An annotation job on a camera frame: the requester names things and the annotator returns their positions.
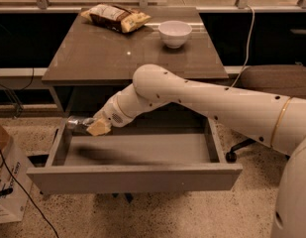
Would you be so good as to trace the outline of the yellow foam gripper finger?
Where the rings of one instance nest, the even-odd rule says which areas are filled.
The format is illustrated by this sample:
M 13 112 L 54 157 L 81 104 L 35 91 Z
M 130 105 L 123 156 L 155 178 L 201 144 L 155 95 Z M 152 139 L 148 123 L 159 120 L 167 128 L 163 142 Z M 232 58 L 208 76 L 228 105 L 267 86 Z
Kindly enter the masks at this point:
M 95 120 L 88 128 L 87 132 L 92 136 L 101 136 L 111 131 L 111 123 L 104 118 Z

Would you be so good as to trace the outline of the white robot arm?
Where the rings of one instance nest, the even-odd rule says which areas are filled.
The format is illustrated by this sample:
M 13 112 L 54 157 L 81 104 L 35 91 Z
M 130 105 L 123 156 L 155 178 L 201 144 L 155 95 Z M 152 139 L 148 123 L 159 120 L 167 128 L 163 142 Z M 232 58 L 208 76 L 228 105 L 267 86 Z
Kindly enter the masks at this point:
M 155 64 L 91 119 L 93 136 L 123 127 L 142 113 L 178 103 L 290 157 L 280 181 L 271 238 L 306 238 L 306 100 L 179 77 Z

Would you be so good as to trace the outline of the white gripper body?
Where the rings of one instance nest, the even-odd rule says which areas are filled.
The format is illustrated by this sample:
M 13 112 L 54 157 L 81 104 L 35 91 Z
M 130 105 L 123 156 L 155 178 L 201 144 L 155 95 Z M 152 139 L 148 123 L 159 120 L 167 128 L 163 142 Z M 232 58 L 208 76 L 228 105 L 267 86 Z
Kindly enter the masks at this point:
M 103 118 L 113 127 L 124 127 L 130 123 L 130 118 L 119 107 L 116 96 L 110 97 L 104 106 L 94 114 L 94 118 Z

